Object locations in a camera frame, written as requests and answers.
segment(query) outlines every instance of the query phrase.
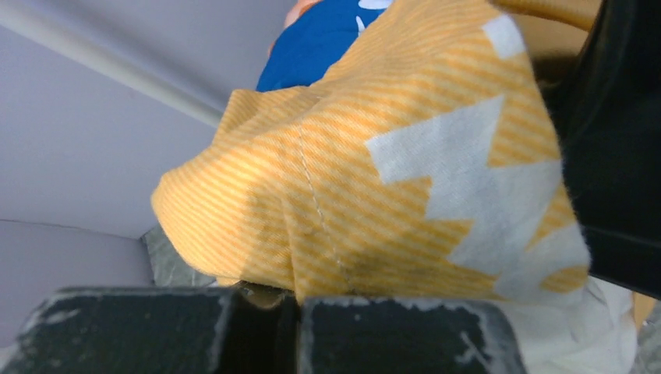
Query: yellow striped fabric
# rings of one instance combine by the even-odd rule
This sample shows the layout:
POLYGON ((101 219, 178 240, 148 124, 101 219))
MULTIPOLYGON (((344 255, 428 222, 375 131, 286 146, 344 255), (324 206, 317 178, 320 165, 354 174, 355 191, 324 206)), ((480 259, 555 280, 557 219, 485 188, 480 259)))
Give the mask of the yellow striped fabric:
MULTIPOLYGON (((559 176, 521 244, 522 256, 544 248, 543 256, 486 272, 451 259, 475 230, 470 212, 429 219, 432 175, 386 183, 366 146, 503 97, 486 166, 559 163, 528 56, 500 56, 484 29, 501 16, 485 0, 396 0, 321 81, 235 91, 212 144, 164 175, 153 194, 183 259, 223 279, 292 289, 299 301, 346 294, 507 300, 497 287, 506 272, 516 284, 519 271, 549 267, 557 271, 534 285, 541 295, 580 293, 589 258, 578 229, 557 251, 545 244, 576 226, 559 176), (563 261, 567 250, 583 260, 563 261)), ((497 258, 510 244, 499 240, 484 253, 497 258)), ((519 301, 539 300, 526 294, 519 301)))

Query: stitching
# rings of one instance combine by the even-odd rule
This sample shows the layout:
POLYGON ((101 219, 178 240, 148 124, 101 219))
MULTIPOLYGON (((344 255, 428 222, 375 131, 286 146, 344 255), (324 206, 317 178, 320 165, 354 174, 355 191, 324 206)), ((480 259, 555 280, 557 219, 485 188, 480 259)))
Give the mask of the stitching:
POLYGON ((316 194, 314 192, 314 187, 312 186, 312 176, 309 173, 308 165, 307 165, 307 162, 306 162, 306 156, 303 153, 303 124, 299 123, 298 127, 299 127, 299 153, 301 155, 303 170, 306 173, 308 186, 310 188, 310 192, 312 193, 312 199, 313 199, 313 201, 315 203, 315 206, 316 206, 316 212, 319 214, 319 218, 321 219, 321 228, 323 229, 323 233, 326 234, 328 242, 330 243, 330 246, 333 249, 333 254, 335 256, 335 262, 340 267, 342 277, 345 279, 345 283, 347 284, 347 287, 349 288, 349 291, 352 294, 355 295, 356 294, 355 288, 352 286, 351 281, 349 281, 349 275, 347 273, 347 270, 345 269, 345 265, 342 263, 342 261, 340 261, 340 256, 338 255, 338 250, 335 248, 335 244, 333 244, 333 241, 331 240, 331 237, 330 237, 331 235, 328 233, 328 229, 326 227, 326 220, 323 217, 323 212, 321 211, 321 205, 319 204, 319 200, 316 198, 316 194))

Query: gray wall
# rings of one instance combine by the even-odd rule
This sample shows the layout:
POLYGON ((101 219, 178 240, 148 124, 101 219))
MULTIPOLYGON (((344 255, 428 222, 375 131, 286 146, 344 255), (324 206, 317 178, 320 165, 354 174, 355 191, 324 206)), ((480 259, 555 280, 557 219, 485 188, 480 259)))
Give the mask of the gray wall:
MULTIPOLYGON (((221 110, 293 0, 2 0, 221 110)), ((138 238, 160 176, 214 129, 0 27, 0 220, 138 238)))

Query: yellow striped cloth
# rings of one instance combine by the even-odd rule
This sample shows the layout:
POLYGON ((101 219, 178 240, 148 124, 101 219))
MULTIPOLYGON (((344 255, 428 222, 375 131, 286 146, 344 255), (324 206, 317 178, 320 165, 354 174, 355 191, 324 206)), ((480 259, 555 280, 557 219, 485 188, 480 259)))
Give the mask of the yellow striped cloth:
POLYGON ((219 280, 566 304, 589 254, 523 41, 485 0, 395 0, 321 81, 237 90, 154 211, 219 280))

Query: white paint residue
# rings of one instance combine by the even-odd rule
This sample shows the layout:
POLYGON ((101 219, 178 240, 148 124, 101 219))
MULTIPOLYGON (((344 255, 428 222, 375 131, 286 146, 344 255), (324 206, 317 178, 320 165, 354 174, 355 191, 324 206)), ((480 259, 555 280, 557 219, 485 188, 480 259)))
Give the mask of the white paint residue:
POLYGON ((369 300, 367 298, 361 297, 337 297, 337 298, 320 298, 313 302, 314 305, 325 304, 325 305, 339 305, 343 307, 347 306, 367 306, 369 305, 369 300))
POLYGON ((314 349, 314 334, 311 333, 313 331, 312 312, 312 307, 303 309, 302 322, 296 334, 296 351, 298 352, 296 366, 299 368, 298 373, 300 374, 314 373, 311 362, 311 351, 314 349))
POLYGON ((76 316, 78 313, 80 313, 79 309, 69 310, 67 312, 55 312, 49 315, 48 317, 44 318, 42 322, 46 323, 47 325, 62 323, 67 319, 76 316))
POLYGON ((214 324, 214 339, 211 341, 211 346, 209 346, 207 351, 207 355, 209 357, 209 372, 216 372, 218 365, 220 364, 220 362, 218 362, 218 358, 221 357, 222 339, 225 333, 224 329, 227 326, 230 315, 230 312, 227 308, 226 298, 219 298, 218 304, 222 307, 222 311, 221 315, 218 317, 218 321, 216 321, 216 324, 214 324))
POLYGON ((406 309, 416 308, 420 312, 428 312, 440 306, 445 306, 445 302, 437 298, 393 298, 392 300, 406 309))
POLYGON ((14 343, 7 348, 0 348, 0 372, 12 361, 12 358, 19 352, 19 345, 14 343))
POLYGON ((477 361, 482 364, 485 368, 489 367, 489 360, 486 359, 480 352, 477 346, 475 346, 475 343, 471 341, 471 338, 468 337, 468 334, 465 331, 461 331, 459 333, 459 337, 461 338, 461 341, 466 343, 468 345, 468 349, 466 352, 464 352, 463 355, 458 356, 454 358, 457 362, 461 364, 468 364, 471 362, 474 358, 477 359, 477 361))
POLYGON ((383 296, 380 296, 380 297, 378 297, 378 298, 371 298, 370 301, 371 301, 373 304, 380 304, 380 303, 382 303, 382 302, 390 302, 390 301, 392 301, 392 298, 385 298, 385 297, 383 297, 383 296))
POLYGON ((482 330, 484 351, 493 358, 493 360, 489 361, 484 355, 480 354, 479 349, 472 341, 470 341, 468 335, 465 332, 462 332, 460 338, 466 343, 466 345, 468 345, 468 349, 463 355, 455 358, 456 362, 465 364, 472 358, 476 358, 491 374, 524 374, 523 372, 510 372, 510 369, 515 367, 512 365, 513 363, 506 365, 506 363, 502 361, 502 358, 511 356, 506 355, 506 353, 510 352, 505 351, 517 349, 518 346, 514 341, 505 342, 505 344, 503 344, 498 337, 491 334, 490 328, 493 328, 494 325, 489 321, 490 316, 488 312, 482 310, 479 303, 483 304, 485 307, 488 305, 497 309, 495 305, 486 302, 463 302, 424 298, 394 298, 393 300, 407 309, 416 308, 422 312, 428 312, 441 307, 450 311, 464 309, 474 316, 477 316, 479 318, 479 327, 482 330))
POLYGON ((59 291, 52 295, 50 298, 47 298, 43 304, 39 306, 36 310, 30 314, 27 321, 23 324, 20 333, 27 333, 35 327, 37 324, 47 321, 42 321, 42 313, 46 310, 49 310, 53 305, 58 304, 59 302, 64 302, 72 298, 78 297, 88 297, 88 298, 106 298, 106 297, 115 297, 115 296, 136 296, 136 297, 145 297, 145 296, 161 296, 161 295, 190 295, 189 291, 173 291, 170 289, 164 289, 162 293, 153 293, 151 289, 145 291, 134 291, 134 290, 112 290, 112 295, 107 295, 107 289, 99 288, 97 290, 71 290, 71 291, 59 291))

